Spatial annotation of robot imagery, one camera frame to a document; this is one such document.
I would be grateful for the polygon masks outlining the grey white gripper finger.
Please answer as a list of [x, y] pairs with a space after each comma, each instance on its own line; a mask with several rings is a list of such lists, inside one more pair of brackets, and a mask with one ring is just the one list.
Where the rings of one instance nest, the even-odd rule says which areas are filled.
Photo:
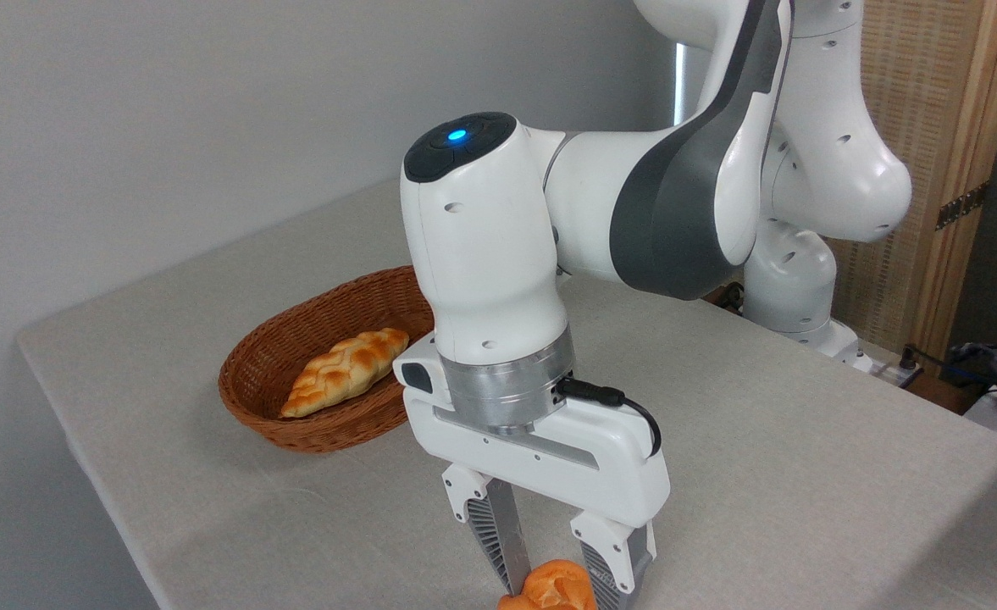
[[656, 559], [653, 523], [630, 528], [584, 511], [571, 528], [582, 545], [584, 567], [599, 609], [633, 609], [649, 565]]
[[520, 595], [530, 562], [511, 484], [460, 464], [449, 466], [441, 478], [455, 518], [474, 533], [508, 594]]

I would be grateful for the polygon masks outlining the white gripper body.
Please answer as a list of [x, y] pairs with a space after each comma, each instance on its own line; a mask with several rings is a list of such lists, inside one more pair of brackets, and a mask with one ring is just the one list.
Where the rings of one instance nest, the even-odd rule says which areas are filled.
[[663, 454], [651, 454], [644, 417], [571, 397], [528, 434], [476, 429], [451, 404], [433, 339], [425, 335], [393, 364], [414, 437], [428, 454], [630, 528], [656, 517], [671, 479]]

